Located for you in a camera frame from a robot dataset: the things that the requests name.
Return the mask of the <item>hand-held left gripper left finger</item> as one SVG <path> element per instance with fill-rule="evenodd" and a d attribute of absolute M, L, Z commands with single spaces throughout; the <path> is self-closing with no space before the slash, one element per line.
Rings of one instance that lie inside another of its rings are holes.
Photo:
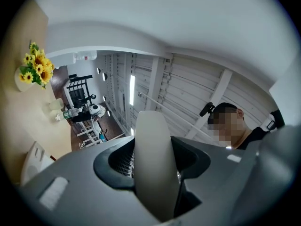
<path fill-rule="evenodd" d="M 109 155 L 133 147 L 133 136 L 68 153 L 19 189 L 29 209 L 47 226 L 154 226 L 159 221 L 142 205 L 133 187 L 113 188 L 95 173 L 100 168 L 112 181 L 125 178 L 109 165 Z"/>

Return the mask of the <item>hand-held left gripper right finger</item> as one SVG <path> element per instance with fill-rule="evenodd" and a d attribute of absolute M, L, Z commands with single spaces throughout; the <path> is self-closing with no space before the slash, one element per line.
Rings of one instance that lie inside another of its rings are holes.
<path fill-rule="evenodd" d="M 166 226 L 250 226 L 284 221 L 279 210 L 301 176 L 301 125 L 285 126 L 244 151 L 172 137 L 181 175 Z"/>

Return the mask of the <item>clear water bottle green label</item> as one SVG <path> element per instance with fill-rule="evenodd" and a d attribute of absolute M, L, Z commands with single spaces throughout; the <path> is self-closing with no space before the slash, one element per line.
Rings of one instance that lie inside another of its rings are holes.
<path fill-rule="evenodd" d="M 56 121 L 62 121 L 62 120 L 65 120 L 65 119 L 70 119 L 70 118 L 78 116 L 78 114 L 81 113 L 81 112 L 82 112 L 82 108 L 71 108 L 67 111 L 59 112 L 55 116 L 55 120 Z"/>

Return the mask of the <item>black office chair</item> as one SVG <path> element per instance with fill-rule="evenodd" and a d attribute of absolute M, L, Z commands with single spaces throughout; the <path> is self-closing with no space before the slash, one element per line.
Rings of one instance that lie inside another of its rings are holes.
<path fill-rule="evenodd" d="M 74 105 L 74 108 L 82 108 L 82 112 L 80 112 L 77 116 L 73 117 L 72 122 L 83 122 L 91 119 L 91 114 L 87 109 L 87 102 L 93 99 L 96 99 L 96 95 L 92 94 L 88 97 L 85 97 L 83 89 L 72 90 L 70 92 L 70 96 Z"/>

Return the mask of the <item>clear plastic cup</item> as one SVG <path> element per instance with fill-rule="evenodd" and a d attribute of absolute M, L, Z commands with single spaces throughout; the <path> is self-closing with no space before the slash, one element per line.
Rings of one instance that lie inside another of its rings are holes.
<path fill-rule="evenodd" d="M 64 103 L 63 103 L 63 100 L 61 98 L 58 98 L 56 99 L 55 101 L 49 103 L 49 109 L 51 111 L 54 111 L 54 110 L 61 110 L 64 108 Z"/>

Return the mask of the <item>black metal railing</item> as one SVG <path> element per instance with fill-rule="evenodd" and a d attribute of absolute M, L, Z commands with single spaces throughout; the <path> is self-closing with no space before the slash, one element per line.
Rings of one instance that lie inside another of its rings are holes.
<path fill-rule="evenodd" d="M 85 97 L 88 97 L 91 95 L 91 93 L 89 92 L 87 81 L 92 78 L 93 78 L 92 75 L 87 75 L 87 76 L 78 76 L 77 74 L 69 75 L 69 80 L 68 80 L 65 88 L 67 91 L 66 94 L 70 97 L 71 101 L 72 101 L 72 99 L 70 96 L 70 92 L 72 90 L 83 89 Z"/>

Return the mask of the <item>long ceiling light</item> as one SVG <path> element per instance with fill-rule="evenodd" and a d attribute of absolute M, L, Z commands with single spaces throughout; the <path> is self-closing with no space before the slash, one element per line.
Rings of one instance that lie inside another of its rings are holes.
<path fill-rule="evenodd" d="M 129 91 L 129 103 L 134 105 L 134 93 L 135 93 L 135 76 L 130 76 L 130 91 Z"/>

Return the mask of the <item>white flower pot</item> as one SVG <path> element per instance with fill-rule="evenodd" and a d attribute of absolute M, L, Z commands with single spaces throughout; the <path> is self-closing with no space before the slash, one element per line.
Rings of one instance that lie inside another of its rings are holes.
<path fill-rule="evenodd" d="M 29 83 L 26 83 L 24 81 L 22 81 L 20 78 L 20 74 L 21 74 L 21 71 L 20 71 L 20 68 L 18 67 L 15 71 L 15 84 L 18 88 L 19 91 L 21 92 L 25 92 L 27 90 L 29 90 L 30 88 L 32 88 L 34 86 L 33 83 L 29 84 Z"/>

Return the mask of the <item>yellow sunflower bouquet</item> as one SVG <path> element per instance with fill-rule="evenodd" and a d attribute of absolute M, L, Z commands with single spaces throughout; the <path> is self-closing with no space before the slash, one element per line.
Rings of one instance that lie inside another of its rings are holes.
<path fill-rule="evenodd" d="M 44 49 L 40 49 L 36 42 L 30 42 L 29 53 L 25 54 L 23 62 L 24 65 L 17 69 L 19 80 L 29 85 L 37 84 L 45 90 L 55 67 L 46 57 Z"/>

